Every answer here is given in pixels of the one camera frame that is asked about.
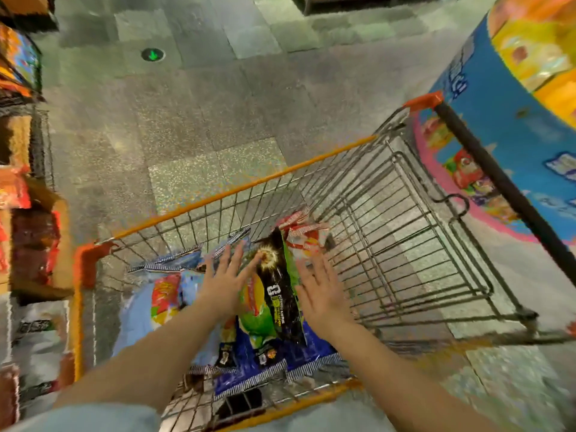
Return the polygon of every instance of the pink trim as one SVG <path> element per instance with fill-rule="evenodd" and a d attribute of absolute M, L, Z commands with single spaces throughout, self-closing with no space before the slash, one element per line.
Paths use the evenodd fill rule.
<path fill-rule="evenodd" d="M 462 194 L 465 196 L 463 191 L 461 191 L 452 181 L 450 175 L 446 172 L 443 168 L 442 164 L 440 164 L 432 151 L 426 146 L 426 139 L 422 134 L 422 126 L 420 125 L 420 121 L 418 118 L 417 113 L 413 114 L 414 118 L 414 136 L 416 137 L 416 146 L 418 147 L 418 153 L 420 154 L 420 160 L 424 164 L 424 166 L 428 169 L 428 172 L 434 177 L 438 185 L 440 185 L 444 191 L 449 194 L 457 193 Z M 538 239 L 534 235 L 526 235 L 521 232 L 516 232 L 511 228 L 507 227 L 506 225 L 500 223 L 500 221 L 496 220 L 495 218 L 488 215 L 480 206 L 470 200 L 470 213 L 473 217 L 479 219 L 480 221 L 486 223 L 494 230 L 497 230 L 501 233 L 507 233 L 508 235 L 519 239 L 521 241 L 527 242 L 539 242 Z"/>

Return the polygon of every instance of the right hand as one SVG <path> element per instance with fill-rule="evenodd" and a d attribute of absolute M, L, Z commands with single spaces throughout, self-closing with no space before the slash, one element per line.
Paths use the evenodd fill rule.
<path fill-rule="evenodd" d="M 304 319 L 312 330 L 326 341 L 339 332 L 345 323 L 354 323 L 342 283 L 327 256 L 321 253 L 312 255 L 313 272 L 299 260 L 296 267 L 302 285 L 296 286 Z"/>

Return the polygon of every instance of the tiled floor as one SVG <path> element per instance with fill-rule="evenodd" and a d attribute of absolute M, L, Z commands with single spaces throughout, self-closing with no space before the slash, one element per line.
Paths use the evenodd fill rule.
<path fill-rule="evenodd" d="M 61 31 L 36 39 L 76 243 L 369 135 L 492 2 L 306 18 L 292 0 L 56 0 Z"/>

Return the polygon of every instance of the metal wire basket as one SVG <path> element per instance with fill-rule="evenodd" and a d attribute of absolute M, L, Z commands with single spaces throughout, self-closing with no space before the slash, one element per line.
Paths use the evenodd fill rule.
<path fill-rule="evenodd" d="M 447 325 L 480 335 L 470 326 L 475 321 L 494 321 L 495 332 L 514 330 L 514 323 L 497 325 L 515 322 L 520 339 L 507 342 L 534 341 L 536 313 L 522 307 L 466 227 L 467 199 L 444 195 L 428 179 L 403 136 L 406 116 L 401 109 L 373 136 L 81 247 L 76 300 L 90 289 L 129 297 L 138 285 L 127 266 L 195 244 L 210 251 L 246 226 L 254 241 L 306 205 L 316 221 L 331 226 L 328 255 L 357 320 L 399 354 L 417 357 L 452 345 Z M 96 324 L 83 334 L 90 313 L 79 303 L 73 316 L 76 379 L 84 357 L 97 361 L 98 332 L 109 330 Z M 473 340 L 470 346 L 505 342 Z M 358 385 L 340 363 L 297 382 L 279 376 L 236 399 L 215 401 L 211 378 L 187 376 L 163 415 L 162 430 L 254 426 Z"/>

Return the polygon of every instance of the dark blue snack bag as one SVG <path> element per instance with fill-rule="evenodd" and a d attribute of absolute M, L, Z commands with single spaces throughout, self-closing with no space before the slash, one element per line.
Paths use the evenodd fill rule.
<path fill-rule="evenodd" d="M 266 344 L 266 354 L 273 356 L 277 362 L 270 367 L 261 367 L 254 355 L 250 337 L 239 330 L 237 326 L 236 342 L 234 343 L 237 369 L 235 373 L 224 373 L 214 379 L 214 399 L 219 400 L 225 396 L 240 394 L 286 370 L 286 360 L 281 358 L 281 350 L 283 349 L 280 349 L 280 340 L 274 341 L 277 341 L 277 344 Z"/>
<path fill-rule="evenodd" d="M 314 333 L 308 323 L 302 324 L 306 347 L 293 343 L 284 344 L 286 357 L 286 379 L 294 381 L 304 376 L 310 376 L 314 371 L 328 364 L 342 362 L 342 357 L 329 342 Z"/>

